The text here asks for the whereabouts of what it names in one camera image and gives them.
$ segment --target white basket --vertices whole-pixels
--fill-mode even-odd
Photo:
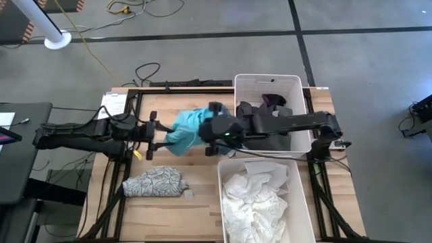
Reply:
[[[273,74],[238,74],[234,78],[234,102],[236,107],[240,101],[249,102],[259,107],[263,103],[263,94],[281,95],[287,101],[286,107],[292,109],[293,115],[306,114],[302,82],[298,76]],[[283,157],[301,157],[311,149],[309,131],[291,132],[290,151],[250,151],[261,155]],[[249,157],[236,153],[237,157]]]
[[[280,163],[289,167],[290,176],[288,179],[289,193],[282,195],[281,198],[288,203],[288,208],[283,212],[283,218],[286,221],[286,228],[283,232],[280,243],[315,243],[315,236],[313,233],[311,219],[309,217],[308,206],[302,181],[300,179],[300,172],[298,171],[297,163],[291,159],[228,159],[220,161],[217,165],[217,175],[219,179],[219,197],[221,200],[222,212],[222,227],[223,227],[223,241],[229,243],[227,232],[225,231],[225,220],[223,216],[222,205],[222,190],[223,180],[226,176],[244,171],[244,166],[247,162],[255,161],[270,161]]]

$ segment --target gray patterned cloth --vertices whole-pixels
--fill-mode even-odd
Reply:
[[[188,188],[182,174],[174,167],[155,167],[137,178],[123,182],[124,194],[133,196],[180,196]]]

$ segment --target white crumpled cloth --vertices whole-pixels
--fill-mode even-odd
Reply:
[[[225,229],[230,243],[274,243],[281,239],[288,207],[277,189],[266,185],[270,173],[234,174],[222,194]]]

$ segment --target white pole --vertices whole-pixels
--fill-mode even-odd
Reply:
[[[12,0],[21,12],[45,35],[45,46],[52,50],[67,46],[72,36],[69,32],[60,32],[47,15],[33,0]]]

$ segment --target wooden tabletop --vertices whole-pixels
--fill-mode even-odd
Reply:
[[[126,92],[127,88],[113,88],[112,91]],[[334,113],[328,88],[310,88],[310,94],[315,111]],[[147,120],[151,111],[157,111],[157,119],[163,125],[170,127],[179,111],[206,107],[210,101],[219,101],[234,112],[234,94],[146,94],[143,96],[140,108],[140,119]],[[157,132],[156,140],[162,141],[164,135],[163,132]],[[142,146],[140,152],[145,155],[145,150],[146,146]],[[194,198],[186,200],[184,195],[178,198],[127,198],[121,241],[223,241],[217,163],[226,158],[206,157],[204,154],[204,147],[197,146],[188,151],[184,157],[175,157],[166,148],[162,148],[155,152],[152,161],[145,159],[139,161],[134,158],[130,174],[132,177],[139,176],[155,166],[174,166],[182,172],[183,178],[193,191]],[[342,158],[345,153],[336,152],[332,153],[332,156]],[[113,171],[111,165],[103,182],[107,163],[108,159],[104,155],[96,155],[88,185],[88,215],[83,232],[87,232],[97,218],[102,184],[104,190],[101,211],[105,208]],[[335,207],[357,233],[364,235],[365,229],[350,174],[336,163],[327,163],[326,166]],[[298,168],[315,237],[319,238],[308,166],[306,163],[298,162]],[[85,208],[84,206],[79,229],[84,221]],[[325,206],[323,208],[327,234],[331,236],[328,213]],[[113,235],[117,207],[111,215],[108,236]]]

